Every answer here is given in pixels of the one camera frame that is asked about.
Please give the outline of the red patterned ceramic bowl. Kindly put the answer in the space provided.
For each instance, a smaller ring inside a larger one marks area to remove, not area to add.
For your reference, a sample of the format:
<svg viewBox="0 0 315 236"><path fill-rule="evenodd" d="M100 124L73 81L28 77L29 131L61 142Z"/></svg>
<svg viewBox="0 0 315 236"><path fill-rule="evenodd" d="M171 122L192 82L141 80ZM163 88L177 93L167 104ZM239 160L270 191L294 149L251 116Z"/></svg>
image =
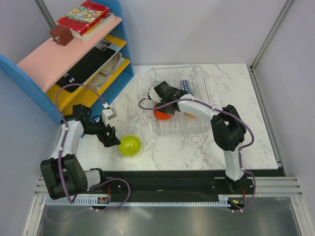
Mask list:
<svg viewBox="0 0 315 236"><path fill-rule="evenodd" d="M182 90L188 92L191 95L194 95L194 92L193 92L193 90L192 90L192 88L190 86L189 80L181 80L180 81L180 87L181 87Z"/></svg>

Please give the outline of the lime green plastic bowl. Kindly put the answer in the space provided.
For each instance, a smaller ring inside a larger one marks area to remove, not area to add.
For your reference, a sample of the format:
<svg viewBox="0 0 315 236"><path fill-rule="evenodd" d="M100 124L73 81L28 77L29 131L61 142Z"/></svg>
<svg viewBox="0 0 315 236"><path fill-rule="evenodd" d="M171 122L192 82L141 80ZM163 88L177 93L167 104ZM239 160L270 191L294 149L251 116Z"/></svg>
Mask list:
<svg viewBox="0 0 315 236"><path fill-rule="evenodd" d="M125 136L121 139L119 152L124 156L135 156L141 149L140 140L133 135Z"/></svg>

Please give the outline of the red-orange plastic bowl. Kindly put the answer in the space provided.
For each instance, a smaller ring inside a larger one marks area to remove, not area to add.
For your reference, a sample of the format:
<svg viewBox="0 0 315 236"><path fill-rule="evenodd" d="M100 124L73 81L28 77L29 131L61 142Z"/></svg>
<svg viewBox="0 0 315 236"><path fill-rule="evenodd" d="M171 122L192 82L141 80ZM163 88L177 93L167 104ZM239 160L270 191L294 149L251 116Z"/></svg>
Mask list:
<svg viewBox="0 0 315 236"><path fill-rule="evenodd" d="M154 116L158 120L168 120L172 117L171 115L160 112L158 110L154 110Z"/></svg>

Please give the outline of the yellow-orange plastic bowl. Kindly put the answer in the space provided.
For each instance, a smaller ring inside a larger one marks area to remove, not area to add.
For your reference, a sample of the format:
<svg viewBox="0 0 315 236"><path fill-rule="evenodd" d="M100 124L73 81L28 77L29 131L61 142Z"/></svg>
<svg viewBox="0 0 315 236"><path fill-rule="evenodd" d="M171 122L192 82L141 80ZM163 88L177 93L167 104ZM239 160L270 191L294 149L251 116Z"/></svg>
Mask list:
<svg viewBox="0 0 315 236"><path fill-rule="evenodd" d="M196 118L196 116L190 114L190 113L185 113L187 116L191 117L191 118Z"/></svg>

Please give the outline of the green celadon ceramic bowl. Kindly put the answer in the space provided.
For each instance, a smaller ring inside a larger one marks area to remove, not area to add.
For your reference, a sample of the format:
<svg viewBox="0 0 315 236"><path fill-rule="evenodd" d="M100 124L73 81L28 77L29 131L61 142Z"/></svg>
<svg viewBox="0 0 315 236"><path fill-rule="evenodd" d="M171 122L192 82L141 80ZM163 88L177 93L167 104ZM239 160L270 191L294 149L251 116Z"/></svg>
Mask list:
<svg viewBox="0 0 315 236"><path fill-rule="evenodd" d="M159 84L161 84L163 81L153 81L153 87L158 86Z"/></svg>

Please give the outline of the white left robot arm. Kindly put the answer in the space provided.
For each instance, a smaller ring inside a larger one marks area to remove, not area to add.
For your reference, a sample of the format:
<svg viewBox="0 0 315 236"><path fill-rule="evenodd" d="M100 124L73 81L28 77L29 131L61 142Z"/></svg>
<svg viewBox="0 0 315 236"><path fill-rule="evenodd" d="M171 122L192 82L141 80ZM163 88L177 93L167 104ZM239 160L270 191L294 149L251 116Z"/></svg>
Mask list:
<svg viewBox="0 0 315 236"><path fill-rule="evenodd" d="M40 170L51 199L66 198L71 204L76 196L92 188L96 193L104 193L108 181L101 177L101 169L83 170L76 155L83 135L95 135L104 147L120 145L116 128L109 120L116 116L107 103L97 121L90 118L89 107L79 104L73 106L70 115L62 116L62 131L51 158L43 160Z"/></svg>

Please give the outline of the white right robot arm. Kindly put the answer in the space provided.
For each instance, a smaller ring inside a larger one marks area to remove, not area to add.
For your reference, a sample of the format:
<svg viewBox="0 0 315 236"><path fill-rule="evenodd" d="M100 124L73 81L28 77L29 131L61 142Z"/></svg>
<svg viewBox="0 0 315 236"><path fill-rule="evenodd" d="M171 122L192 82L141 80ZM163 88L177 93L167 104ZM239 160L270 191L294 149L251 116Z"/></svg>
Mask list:
<svg viewBox="0 0 315 236"><path fill-rule="evenodd" d="M163 81L150 87L148 96L157 103L160 112L174 115L175 112L191 114L211 125L215 143L223 150L225 159L225 187L230 193L238 193L243 188L244 171L240 164L241 144L245 139L246 128L241 123L237 110L232 105L216 109L185 90L170 86Z"/></svg>

